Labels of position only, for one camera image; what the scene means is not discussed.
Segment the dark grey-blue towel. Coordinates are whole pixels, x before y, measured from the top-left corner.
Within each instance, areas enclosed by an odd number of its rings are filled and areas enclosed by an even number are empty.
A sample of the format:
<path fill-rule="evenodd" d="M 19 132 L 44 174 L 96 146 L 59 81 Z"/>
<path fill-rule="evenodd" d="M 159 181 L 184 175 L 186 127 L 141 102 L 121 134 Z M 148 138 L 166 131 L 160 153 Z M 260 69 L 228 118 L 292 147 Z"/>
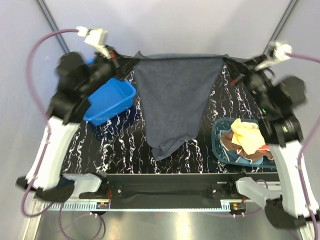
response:
<path fill-rule="evenodd" d="M 222 55 L 135 55 L 133 75 L 141 98 L 146 142 L 155 160 L 174 153 L 200 129 L 211 89 L 225 63 Z"/>

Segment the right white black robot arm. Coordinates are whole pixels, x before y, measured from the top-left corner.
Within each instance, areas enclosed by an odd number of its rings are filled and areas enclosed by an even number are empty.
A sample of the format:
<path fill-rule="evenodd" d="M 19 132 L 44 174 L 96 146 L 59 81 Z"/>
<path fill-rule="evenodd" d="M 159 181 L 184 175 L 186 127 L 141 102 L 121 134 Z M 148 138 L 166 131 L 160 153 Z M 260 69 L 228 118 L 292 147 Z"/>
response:
<path fill-rule="evenodd" d="M 225 56 L 232 85 L 243 84 L 262 111 L 258 121 L 261 134 L 274 157 L 281 193 L 244 176 L 227 185 L 228 195 L 244 195 L 258 204 L 272 226 L 294 230 L 308 222 L 320 220 L 320 207 L 315 200 L 300 152 L 304 137 L 294 108 L 306 102 L 305 83 L 296 76 L 285 76 L 277 84 L 260 66 L 267 57 L 260 55 L 243 60 Z"/>

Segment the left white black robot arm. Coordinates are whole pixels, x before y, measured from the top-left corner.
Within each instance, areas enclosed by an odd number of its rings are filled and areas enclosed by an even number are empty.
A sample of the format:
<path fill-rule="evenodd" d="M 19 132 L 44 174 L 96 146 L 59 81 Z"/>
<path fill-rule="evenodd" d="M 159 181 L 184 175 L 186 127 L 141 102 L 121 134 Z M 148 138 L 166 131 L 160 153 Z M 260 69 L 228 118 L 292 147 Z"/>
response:
<path fill-rule="evenodd" d="M 59 82 L 44 112 L 46 130 L 40 148 L 29 173 L 16 180 L 18 187 L 33 190 L 42 201 L 64 203 L 70 197 L 103 198 L 108 193 L 106 178 L 98 173 L 61 174 L 69 144 L 91 106 L 89 96 L 112 78 L 124 81 L 139 62 L 111 46 L 106 45 L 105 50 L 110 58 L 96 53 L 92 65 L 87 65 L 78 52 L 59 59 Z"/>

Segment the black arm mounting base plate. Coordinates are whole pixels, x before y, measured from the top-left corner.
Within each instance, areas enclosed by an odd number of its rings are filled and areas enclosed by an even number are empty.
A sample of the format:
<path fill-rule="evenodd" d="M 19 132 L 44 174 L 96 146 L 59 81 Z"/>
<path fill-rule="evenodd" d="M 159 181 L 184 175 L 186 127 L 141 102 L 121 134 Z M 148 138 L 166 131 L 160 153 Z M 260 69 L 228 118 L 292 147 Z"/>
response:
<path fill-rule="evenodd" d="M 128 199 L 142 196 L 200 196 L 212 198 L 214 190 L 235 190 L 235 182 L 253 174 L 241 173 L 183 173 L 183 174 L 108 174 L 102 178 L 96 192 L 89 190 L 80 199 Z"/>

